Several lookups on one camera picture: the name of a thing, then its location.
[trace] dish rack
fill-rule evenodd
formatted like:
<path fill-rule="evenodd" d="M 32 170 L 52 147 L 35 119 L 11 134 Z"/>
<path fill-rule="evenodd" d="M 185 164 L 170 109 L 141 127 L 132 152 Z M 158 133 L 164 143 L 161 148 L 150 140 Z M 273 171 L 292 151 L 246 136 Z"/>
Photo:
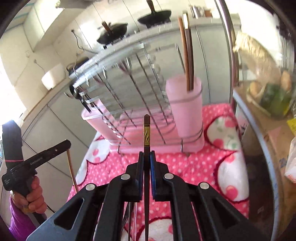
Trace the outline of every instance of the dish rack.
<path fill-rule="evenodd" d="M 155 53 L 174 51 L 185 71 L 177 44 L 157 47 L 139 44 L 118 51 L 86 68 L 72 82 L 90 108 L 82 111 L 82 118 L 109 141 L 110 151 L 138 153 L 143 148 L 144 115 L 151 116 L 151 147 L 158 153 L 196 152 L 204 145 L 202 120 L 198 130 L 179 136 L 184 123 L 176 122 L 171 105 L 184 106 L 192 101 L 202 105 L 202 87 L 182 100 L 169 101 L 165 80 Z"/>

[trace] wall socket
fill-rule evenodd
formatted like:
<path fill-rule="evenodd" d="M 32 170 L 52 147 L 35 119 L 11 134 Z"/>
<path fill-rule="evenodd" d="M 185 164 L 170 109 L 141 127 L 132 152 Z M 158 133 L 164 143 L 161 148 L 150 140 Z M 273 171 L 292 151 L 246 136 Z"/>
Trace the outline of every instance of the wall socket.
<path fill-rule="evenodd" d="M 29 50 L 27 50 L 27 51 L 25 52 L 25 54 L 26 54 L 26 57 L 27 57 L 27 58 L 30 57 L 30 51 L 29 51 Z"/>

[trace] pink tablecloth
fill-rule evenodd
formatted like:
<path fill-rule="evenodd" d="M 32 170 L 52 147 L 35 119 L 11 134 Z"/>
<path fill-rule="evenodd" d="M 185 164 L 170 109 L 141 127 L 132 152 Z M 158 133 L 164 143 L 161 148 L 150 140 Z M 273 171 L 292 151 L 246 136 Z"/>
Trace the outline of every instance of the pink tablecloth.
<path fill-rule="evenodd" d="M 230 117 L 233 120 L 234 125 L 236 126 L 236 120 L 234 114 L 228 104 L 218 104 L 205 106 L 203 108 L 203 123 L 205 127 L 205 133 L 207 133 L 208 127 L 213 123 L 215 119 L 221 116 Z M 215 139 L 214 143 L 209 142 L 209 137 L 206 136 L 206 143 L 204 148 L 198 153 L 191 153 L 189 157 L 186 157 L 182 153 L 170 153 L 170 154 L 157 154 L 156 160 L 168 165 L 169 171 L 173 174 L 176 174 L 184 179 L 185 182 L 192 183 L 197 185 L 200 182 L 207 182 L 221 194 L 221 188 L 217 185 L 217 171 L 219 165 L 225 160 L 228 163 L 233 161 L 233 154 L 237 152 L 236 150 L 227 150 L 225 146 L 221 145 L 221 139 L 219 139 L 218 146 L 215 145 L 215 142 L 218 142 Z M 96 185 L 103 185 L 109 183 L 114 177 L 121 175 L 125 172 L 127 165 L 135 163 L 138 161 L 137 154 L 126 154 L 119 155 L 117 153 L 109 153 L 106 155 L 105 159 L 98 158 L 98 154 L 101 152 L 102 143 L 105 141 L 101 138 L 95 138 L 93 145 L 91 145 L 90 150 L 85 159 L 85 174 L 83 177 L 84 180 L 81 181 L 81 184 L 78 186 L 79 189 L 83 188 L 88 183 L 94 183 Z M 237 196 L 237 190 L 233 186 L 227 187 L 227 197 L 228 200 L 246 217 L 249 213 L 249 202 L 247 199 L 240 202 L 232 202 Z M 75 195 L 74 187 L 72 188 L 69 199 Z M 132 224 L 134 227 L 133 236 L 136 236 L 136 239 L 142 239 L 142 231 L 144 228 L 144 205 L 143 203 L 138 203 L 136 206 L 136 214 L 134 214 L 136 222 Z M 150 196 L 150 214 L 149 219 L 151 221 L 160 221 L 164 223 L 164 227 L 168 226 L 166 233 L 171 234 L 170 224 L 167 224 L 167 219 L 170 219 L 170 205 L 168 202 L 154 202 Z M 159 235 L 151 237 L 156 240 L 159 239 Z"/>

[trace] sunlight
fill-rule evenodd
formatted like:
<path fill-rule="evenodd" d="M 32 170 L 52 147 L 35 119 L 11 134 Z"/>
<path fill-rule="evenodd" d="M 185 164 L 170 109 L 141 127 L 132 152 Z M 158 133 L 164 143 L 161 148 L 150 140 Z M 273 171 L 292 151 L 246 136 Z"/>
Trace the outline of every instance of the sunlight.
<path fill-rule="evenodd" d="M 4 69 L 0 55 L 0 125 L 18 120 L 26 107 L 17 95 Z"/>

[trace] chopstick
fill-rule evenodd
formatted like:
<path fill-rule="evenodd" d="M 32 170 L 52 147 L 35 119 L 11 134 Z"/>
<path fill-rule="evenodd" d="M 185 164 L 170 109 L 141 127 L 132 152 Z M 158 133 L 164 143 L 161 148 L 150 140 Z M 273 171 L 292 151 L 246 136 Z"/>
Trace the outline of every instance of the chopstick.
<path fill-rule="evenodd" d="M 76 182 L 76 178 L 74 175 L 73 166 L 72 166 L 72 162 L 71 162 L 70 149 L 67 150 L 67 157 L 68 157 L 68 164 L 69 164 L 69 169 L 70 169 L 73 185 L 74 185 L 76 193 L 78 193 L 79 190 L 78 190 L 78 186 L 77 186 L 77 182 Z"/>
<path fill-rule="evenodd" d="M 189 74 L 189 59 L 188 59 L 188 51 L 187 51 L 187 42 L 186 42 L 186 35 L 185 35 L 185 28 L 183 24 L 183 20 L 181 17 L 178 17 L 178 23 L 181 32 L 181 39 L 184 51 L 184 65 L 185 65 L 185 76 L 186 76 L 186 88 L 187 91 L 190 91 L 190 74 Z"/>
<path fill-rule="evenodd" d="M 191 91 L 193 90 L 193 85 L 194 85 L 194 64 L 193 64 L 192 36 L 191 36 L 188 12 L 183 13 L 183 21 L 184 21 L 187 52 L 188 52 L 189 90 Z"/>

